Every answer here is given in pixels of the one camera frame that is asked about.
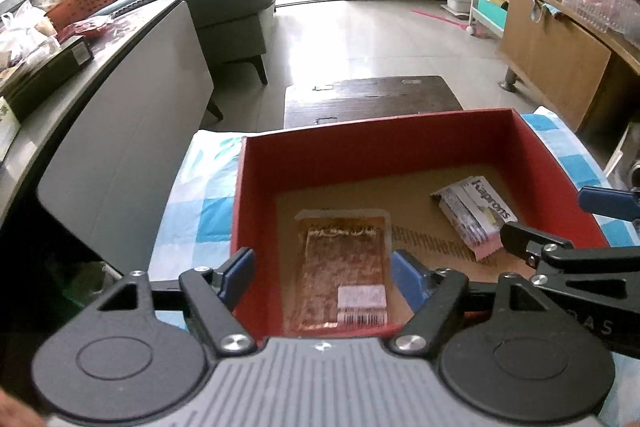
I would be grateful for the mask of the red cardboard box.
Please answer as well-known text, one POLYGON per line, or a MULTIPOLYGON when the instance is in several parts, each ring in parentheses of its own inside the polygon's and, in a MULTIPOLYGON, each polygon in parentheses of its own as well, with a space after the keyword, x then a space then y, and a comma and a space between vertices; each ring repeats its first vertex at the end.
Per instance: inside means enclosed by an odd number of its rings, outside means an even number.
POLYGON ((390 216, 395 246, 432 267, 476 281, 527 272, 498 254, 476 263, 432 197, 484 176, 523 225, 579 248, 606 240, 579 209, 576 188, 525 120, 511 109, 401 116, 248 136, 239 160, 232 245, 250 247, 256 275, 236 315, 255 338, 280 336, 294 310, 303 210, 372 209, 390 216))

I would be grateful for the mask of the wooden cabinet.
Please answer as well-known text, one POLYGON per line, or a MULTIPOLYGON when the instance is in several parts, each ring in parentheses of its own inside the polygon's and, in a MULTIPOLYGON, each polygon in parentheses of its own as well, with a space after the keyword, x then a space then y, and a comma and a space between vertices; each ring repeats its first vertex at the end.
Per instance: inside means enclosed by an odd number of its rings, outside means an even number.
POLYGON ((504 90, 521 81, 582 135, 617 138, 639 118, 639 50, 561 0, 510 0, 498 53, 504 90))

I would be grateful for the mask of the dark low coffee table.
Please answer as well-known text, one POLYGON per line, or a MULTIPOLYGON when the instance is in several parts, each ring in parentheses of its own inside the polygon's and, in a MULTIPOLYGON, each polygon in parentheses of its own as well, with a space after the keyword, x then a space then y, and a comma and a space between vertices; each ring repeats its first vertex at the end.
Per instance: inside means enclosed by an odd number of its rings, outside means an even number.
POLYGON ((460 110, 439 76, 353 79, 285 90, 285 129, 460 110))

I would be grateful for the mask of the long black gift box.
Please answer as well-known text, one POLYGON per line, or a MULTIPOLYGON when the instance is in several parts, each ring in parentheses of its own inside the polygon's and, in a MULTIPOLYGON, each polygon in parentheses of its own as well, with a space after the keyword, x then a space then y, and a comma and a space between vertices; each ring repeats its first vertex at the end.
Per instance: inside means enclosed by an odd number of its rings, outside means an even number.
POLYGON ((16 119, 23 122, 67 80, 93 60, 89 41, 84 36, 67 39, 62 48, 34 66, 25 64, 1 80, 1 96, 16 119))

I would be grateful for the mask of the Kaprons wafer pack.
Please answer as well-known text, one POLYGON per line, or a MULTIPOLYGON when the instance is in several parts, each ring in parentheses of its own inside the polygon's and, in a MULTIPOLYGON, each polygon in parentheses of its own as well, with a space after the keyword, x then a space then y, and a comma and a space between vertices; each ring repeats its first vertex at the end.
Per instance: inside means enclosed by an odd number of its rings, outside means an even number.
POLYGON ((500 230, 518 222, 516 213, 484 176, 468 176, 431 194, 431 198, 477 261, 502 248, 500 230))

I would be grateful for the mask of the grey curved side table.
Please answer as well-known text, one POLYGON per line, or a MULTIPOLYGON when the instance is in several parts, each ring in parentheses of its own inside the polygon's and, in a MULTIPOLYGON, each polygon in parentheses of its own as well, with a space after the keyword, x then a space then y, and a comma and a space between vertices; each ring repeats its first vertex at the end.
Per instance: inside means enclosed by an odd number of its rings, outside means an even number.
POLYGON ((214 91, 188 5, 158 0, 21 125, 1 165, 1 269, 146 269, 214 91))

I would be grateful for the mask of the orange spicy snack pack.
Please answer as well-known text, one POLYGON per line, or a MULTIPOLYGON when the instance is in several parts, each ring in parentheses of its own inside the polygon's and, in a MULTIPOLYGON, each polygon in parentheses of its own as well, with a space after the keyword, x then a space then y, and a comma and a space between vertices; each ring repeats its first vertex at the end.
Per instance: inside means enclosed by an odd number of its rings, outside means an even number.
POLYGON ((382 209, 302 210, 285 286, 291 336, 355 334, 390 325, 390 215, 382 209))

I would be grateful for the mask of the white plastic bags pile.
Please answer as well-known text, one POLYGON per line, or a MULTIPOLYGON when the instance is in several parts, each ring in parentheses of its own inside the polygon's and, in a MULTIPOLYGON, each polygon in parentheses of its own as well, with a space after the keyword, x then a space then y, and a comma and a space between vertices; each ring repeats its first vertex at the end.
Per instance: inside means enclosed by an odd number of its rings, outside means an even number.
POLYGON ((25 0, 1 14, 1 70, 36 64, 60 49, 47 9, 61 0, 25 0))

